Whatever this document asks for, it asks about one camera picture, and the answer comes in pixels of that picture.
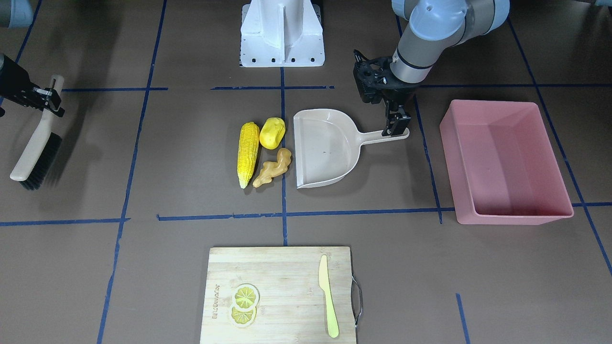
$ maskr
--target yellow plastic knife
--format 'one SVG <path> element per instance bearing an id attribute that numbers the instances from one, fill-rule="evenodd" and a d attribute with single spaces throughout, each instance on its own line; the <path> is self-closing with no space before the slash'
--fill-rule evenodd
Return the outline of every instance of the yellow plastic knife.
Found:
<path id="1" fill-rule="evenodd" d="M 325 309 L 327 313 L 327 334 L 330 337 L 338 337 L 340 330 L 338 328 L 338 319 L 336 319 L 336 311 L 334 310 L 334 302 L 332 301 L 332 288 L 329 286 L 329 274 L 327 273 L 327 255 L 321 256 L 319 263 L 319 287 L 325 294 Z"/>

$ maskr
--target brush bristles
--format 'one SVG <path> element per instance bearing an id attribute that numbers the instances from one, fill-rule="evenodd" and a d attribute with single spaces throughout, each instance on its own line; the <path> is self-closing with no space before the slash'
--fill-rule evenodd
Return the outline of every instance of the brush bristles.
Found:
<path id="1" fill-rule="evenodd" d="M 62 138 L 55 133 L 51 133 L 45 148 L 40 153 L 38 161 L 36 161 L 36 165 L 34 165 L 34 169 L 32 169 L 26 180 L 19 182 L 24 188 L 37 190 L 42 185 L 42 181 L 45 179 L 47 172 L 49 172 L 61 144 Z"/>

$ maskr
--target blue tape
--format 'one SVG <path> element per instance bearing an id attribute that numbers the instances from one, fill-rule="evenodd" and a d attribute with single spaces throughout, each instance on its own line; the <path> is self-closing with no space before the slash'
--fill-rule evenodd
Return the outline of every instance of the blue tape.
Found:
<path id="1" fill-rule="evenodd" d="M 587 207 L 609 207 L 612 206 L 612 202 L 587 202 L 585 205 Z"/>
<path id="2" fill-rule="evenodd" d="M 281 212 L 265 212 L 260 214 L 223 214 L 223 215 L 191 215 L 191 216 L 159 216 L 158 221 L 194 221 L 220 219 L 255 219 L 258 217 L 282 217 Z"/>
<path id="3" fill-rule="evenodd" d="M 125 91 L 167 91 L 167 87 L 122 87 L 122 88 L 64 88 L 62 92 L 125 92 Z"/>
<path id="4" fill-rule="evenodd" d="M 102 318 L 100 319 L 100 330 L 98 331 L 98 339 L 96 341 L 97 344 L 102 344 L 102 337 L 104 336 L 104 327 L 106 326 L 108 307 L 110 306 L 111 293 L 113 292 L 114 274 L 117 271 L 117 260 L 119 259 L 119 241 L 123 236 L 123 224 L 124 222 L 121 222 L 119 224 L 119 230 L 117 230 L 117 239 L 115 240 L 115 251 L 113 258 L 113 273 L 111 274 L 111 278 L 108 279 L 108 284 L 106 286 L 106 296 L 104 297 L 104 306 L 102 307 Z"/>
<path id="5" fill-rule="evenodd" d="M 465 337 L 465 343 L 470 344 L 468 323 L 465 321 L 465 313 L 463 312 L 463 303 L 461 302 L 461 295 L 455 294 L 457 297 L 457 306 L 459 307 L 459 316 L 461 317 L 461 326 L 463 326 L 463 336 Z"/>
<path id="6" fill-rule="evenodd" d="M 538 84 L 538 87 L 612 87 L 612 84 Z"/>
<path id="7" fill-rule="evenodd" d="M 280 68 L 280 117 L 285 121 L 285 68 Z M 285 147 L 285 137 L 281 141 L 283 147 Z M 287 184 L 285 181 L 285 173 L 283 173 L 283 187 L 281 191 L 282 207 L 283 207 L 283 246 L 289 246 L 289 233 L 287 229 Z"/>
<path id="8" fill-rule="evenodd" d="M 401 37 L 402 31 L 401 31 L 400 17 L 398 17 L 397 15 L 395 15 L 395 22 L 397 23 L 397 31 L 400 32 L 400 37 Z"/>
<path id="9" fill-rule="evenodd" d="M 535 87 L 533 84 L 427 84 L 420 85 L 420 88 L 504 88 L 504 87 Z"/>
<path id="10" fill-rule="evenodd" d="M 258 217 L 297 217 L 325 215 L 367 215 L 367 214 L 405 214 L 413 212 L 449 212 L 455 208 L 413 208 L 413 209 L 369 209 L 369 210 L 339 210 L 339 211 L 302 211 L 302 212 L 265 212 L 259 214 L 222 214 L 222 215 L 188 215 L 159 216 L 158 221 L 194 221 L 220 219 L 253 219 Z"/>
<path id="11" fill-rule="evenodd" d="M 26 37 L 24 37 L 24 39 L 23 39 L 23 43 L 21 44 L 21 48 L 19 48 L 19 53 L 17 54 L 17 57 L 15 58 L 15 63 L 19 63 L 19 60 L 21 59 L 21 54 L 23 54 L 23 50 L 25 50 L 25 48 L 26 48 L 26 44 L 28 43 L 28 39 L 30 39 L 30 34 L 32 33 L 32 28 L 34 27 L 34 23 L 36 23 L 36 18 L 38 17 L 38 12 L 40 10 L 40 5 L 42 5 L 42 0 L 39 0 L 38 4 L 36 5 L 36 9 L 34 10 L 34 16 L 32 18 L 32 24 L 30 24 L 30 27 L 28 28 L 28 33 L 26 33 Z"/>
<path id="12" fill-rule="evenodd" d="M 211 91 L 240 91 L 240 90 L 267 90 L 267 89 L 334 89 L 335 86 L 217 86 Z"/>
<path id="13" fill-rule="evenodd" d="M 136 142 L 134 144 L 134 152 L 132 154 L 132 164 L 130 166 L 130 174 L 127 180 L 127 187 L 125 188 L 125 201 L 123 204 L 123 209 L 121 211 L 122 219 L 124 219 L 127 214 L 127 205 L 130 201 L 130 192 L 132 189 L 134 170 L 136 168 L 136 158 L 138 157 L 138 142 L 140 140 L 140 133 L 143 129 L 144 114 L 146 113 L 147 102 L 149 101 L 151 81 L 153 79 L 153 72 L 155 70 L 155 60 L 157 59 L 157 49 L 159 48 L 159 41 L 162 36 L 163 19 L 166 13 L 166 3 L 167 3 L 167 0 L 163 0 L 162 14 L 159 19 L 159 27 L 157 28 L 157 38 L 155 39 L 155 48 L 153 49 L 153 57 L 151 58 L 151 68 L 149 69 L 149 79 L 147 81 L 147 87 L 144 92 L 143 109 L 140 113 L 140 121 L 138 123 L 138 132 L 136 134 Z M 104 298 L 104 308 L 102 309 L 102 319 L 100 320 L 100 329 L 98 331 L 97 344 L 102 344 L 102 338 L 104 336 L 104 328 L 106 327 L 106 316 L 108 315 L 108 307 L 109 307 L 110 300 L 111 300 L 111 294 L 113 292 L 114 275 L 117 269 L 117 260 L 119 259 L 119 248 L 120 248 L 119 241 L 121 240 L 121 237 L 123 235 L 123 227 L 124 227 L 124 222 L 121 222 L 119 224 L 119 229 L 117 231 L 117 241 L 115 243 L 115 252 L 114 252 L 114 261 L 113 261 L 113 273 L 111 274 L 111 277 L 108 280 L 108 286 L 106 287 L 106 296 Z"/>
<path id="14" fill-rule="evenodd" d="M 122 223 L 122 222 L 126 222 L 129 220 L 130 220 L 129 218 L 123 218 L 123 219 L 13 221 L 13 222 L 0 222 L 0 227 L 42 226 L 42 225 L 82 225 L 82 224 L 87 224 L 87 223 Z"/>
<path id="15" fill-rule="evenodd" d="M 531 70 L 531 66 L 529 65 L 529 61 L 527 60 L 527 56 L 525 55 L 523 47 L 521 46 L 521 42 L 518 40 L 517 32 L 514 30 L 514 26 L 512 25 L 512 22 L 511 22 L 510 18 L 508 18 L 508 24 L 510 26 L 510 30 L 512 31 L 512 35 L 514 36 L 514 39 L 517 42 L 518 49 L 521 52 L 521 56 L 523 57 L 523 61 L 525 62 L 525 66 L 527 67 L 527 71 L 529 72 L 529 76 L 531 77 L 531 80 L 533 81 L 533 83 L 535 85 L 535 91 L 536 91 L 536 93 L 538 95 L 538 98 L 540 99 L 540 103 L 542 103 L 542 109 L 544 110 L 544 115 L 546 116 L 546 119 L 548 121 L 548 125 L 550 126 L 550 129 L 553 132 L 554 140 L 557 142 L 557 146 L 559 147 L 559 151 L 561 152 L 561 156 L 563 157 L 563 161 L 565 161 L 565 165 L 567 167 L 567 170 L 570 173 L 570 177 L 572 178 L 572 183 L 574 184 L 574 187 L 576 188 L 576 193 L 578 194 L 578 198 L 580 199 L 580 204 L 582 205 L 582 207 L 584 209 L 584 213 L 586 214 L 586 218 L 589 220 L 589 224 L 591 226 L 591 230 L 593 231 L 593 235 L 595 236 L 595 239 L 597 241 L 597 245 L 599 246 L 599 250 L 602 253 L 603 260 L 606 263 L 606 265 L 608 266 L 608 272 L 612 276 L 612 265 L 610 264 L 610 259 L 608 258 L 608 254 L 607 254 L 605 248 L 603 247 L 601 239 L 599 238 L 599 233 L 597 232 L 597 228 L 595 227 L 595 223 L 593 223 L 593 221 L 591 219 L 591 214 L 589 213 L 589 209 L 588 209 L 587 203 L 584 202 L 584 197 L 582 196 L 582 192 L 580 191 L 580 188 L 578 187 L 578 181 L 576 180 L 576 177 L 574 176 L 574 173 L 572 171 L 572 167 L 570 166 L 569 159 L 567 158 L 567 155 L 565 154 L 565 150 L 563 149 L 563 145 L 561 144 L 561 140 L 559 139 L 559 135 L 557 134 L 557 130 L 554 127 L 553 120 L 550 117 L 550 113 L 548 112 L 548 108 L 546 107 L 546 103 L 544 102 L 544 98 L 542 97 L 542 93 L 540 92 L 540 88 L 538 87 L 538 84 L 536 82 L 536 79 L 535 79 L 535 76 L 533 74 L 533 71 Z"/>
<path id="16" fill-rule="evenodd" d="M 436 178 L 433 175 L 433 168 L 431 167 L 431 159 L 429 157 L 429 150 L 427 149 L 427 139 L 425 138 L 425 129 L 423 129 L 423 122 L 420 118 L 419 103 L 417 102 L 417 96 L 414 96 L 414 109 L 417 113 L 417 120 L 419 122 L 419 128 L 421 135 L 423 136 L 423 149 L 425 150 L 425 157 L 427 158 L 427 164 L 429 165 L 429 174 L 431 176 L 431 187 L 433 189 L 433 197 L 436 200 L 436 208 L 438 209 L 438 217 L 440 223 L 442 223 L 442 210 L 440 210 L 440 199 L 438 197 L 438 188 L 436 187 Z"/>
<path id="17" fill-rule="evenodd" d="M 294 217 L 294 216 L 322 216 L 322 215 L 404 214 L 404 213 L 410 213 L 410 212 L 438 212 L 438 208 L 300 211 L 300 212 L 287 212 L 287 216 Z"/>

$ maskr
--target dustpan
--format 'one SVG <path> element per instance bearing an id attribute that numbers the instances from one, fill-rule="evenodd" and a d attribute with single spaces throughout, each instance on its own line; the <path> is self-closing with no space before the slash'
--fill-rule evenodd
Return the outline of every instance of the dustpan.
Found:
<path id="1" fill-rule="evenodd" d="M 333 109 L 302 110 L 293 117 L 296 142 L 297 188 L 320 187 L 340 181 L 357 165 L 361 146 L 402 140 L 383 131 L 362 133 L 344 112 Z"/>

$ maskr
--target plastic vegetable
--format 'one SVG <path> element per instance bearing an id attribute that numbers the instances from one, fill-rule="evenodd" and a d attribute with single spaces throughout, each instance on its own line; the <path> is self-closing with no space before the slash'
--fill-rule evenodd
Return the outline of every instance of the plastic vegetable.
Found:
<path id="1" fill-rule="evenodd" d="M 240 129 L 238 143 L 238 181 L 241 188 L 246 188 L 253 176 L 257 150 L 259 149 L 259 127 L 253 122 L 245 123 Z"/>
<path id="2" fill-rule="evenodd" d="M 276 162 L 266 161 L 264 167 L 259 172 L 259 176 L 253 181 L 254 187 L 260 187 L 261 184 L 272 182 L 272 178 L 280 176 L 287 172 L 287 168 L 291 163 L 291 151 L 287 148 L 281 148 L 276 154 Z"/>
<path id="3" fill-rule="evenodd" d="M 278 117 L 271 117 L 266 120 L 261 128 L 259 142 L 268 149 L 276 149 L 285 135 L 285 122 Z"/>

